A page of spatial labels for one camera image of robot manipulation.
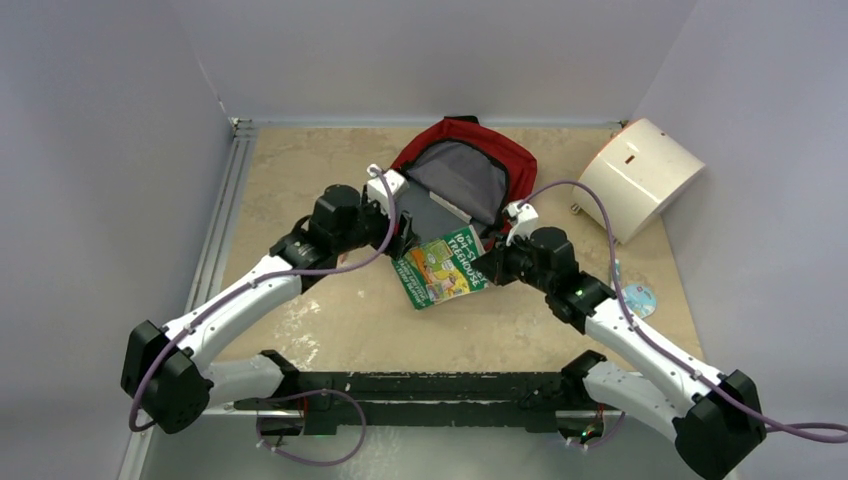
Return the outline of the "green treehouse book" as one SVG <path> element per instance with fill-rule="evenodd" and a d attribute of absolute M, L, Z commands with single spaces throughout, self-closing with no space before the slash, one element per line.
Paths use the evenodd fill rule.
<path fill-rule="evenodd" d="M 484 253 L 478 234 L 465 226 L 411 248 L 393 268 L 416 310 L 486 289 L 488 280 L 472 267 Z"/>

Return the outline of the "floral cover book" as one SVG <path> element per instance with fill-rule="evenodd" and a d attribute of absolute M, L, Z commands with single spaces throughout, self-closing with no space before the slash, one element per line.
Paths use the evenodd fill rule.
<path fill-rule="evenodd" d="M 444 208 L 445 210 L 450 212 L 452 215 L 456 216 L 462 222 L 464 222 L 466 224 L 472 223 L 472 216 L 470 214 L 466 213 L 464 210 L 457 207 L 456 205 L 454 205 L 450 201 L 446 200 L 445 198 L 439 196 L 438 194 L 436 194 L 434 192 L 429 193 L 429 198 L 432 201 L 434 201 L 435 203 L 437 203 L 438 205 L 440 205 L 442 208 Z"/>

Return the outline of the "red backpack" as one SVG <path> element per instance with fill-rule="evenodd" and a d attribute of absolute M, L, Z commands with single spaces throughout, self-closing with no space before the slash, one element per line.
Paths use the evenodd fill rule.
<path fill-rule="evenodd" d="M 391 168 L 470 216 L 486 249 L 508 230 L 507 204 L 532 192 L 537 159 L 475 116 L 446 116 L 418 134 Z"/>

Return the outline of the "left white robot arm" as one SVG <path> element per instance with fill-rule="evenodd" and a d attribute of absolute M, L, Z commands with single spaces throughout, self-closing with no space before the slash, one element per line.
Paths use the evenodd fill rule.
<path fill-rule="evenodd" d="M 311 214 L 273 244 L 240 280 L 183 316 L 157 326 L 149 320 L 129 334 L 120 385 L 132 399 L 131 431 L 153 426 L 168 434 L 193 423 L 226 393 L 209 377 L 218 354 L 275 308 L 297 298 L 326 276 L 365 266 L 339 266 L 344 254 L 366 246 L 397 257 L 412 238 L 411 219 L 396 202 L 408 184 L 392 172 L 361 190 L 331 185 Z"/>

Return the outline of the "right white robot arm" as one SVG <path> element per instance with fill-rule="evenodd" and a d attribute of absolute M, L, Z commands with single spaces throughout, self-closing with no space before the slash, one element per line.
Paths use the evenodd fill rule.
<path fill-rule="evenodd" d="M 580 268 L 563 230 L 542 227 L 499 241 L 471 266 L 495 285 L 520 281 L 543 292 L 557 319 L 634 367 L 628 372 L 596 352 L 582 354 L 561 381 L 569 404 L 618 408 L 671 441 L 703 479 L 725 478 L 765 440 L 754 382 L 739 370 L 722 373 L 633 318 L 608 285 Z"/>

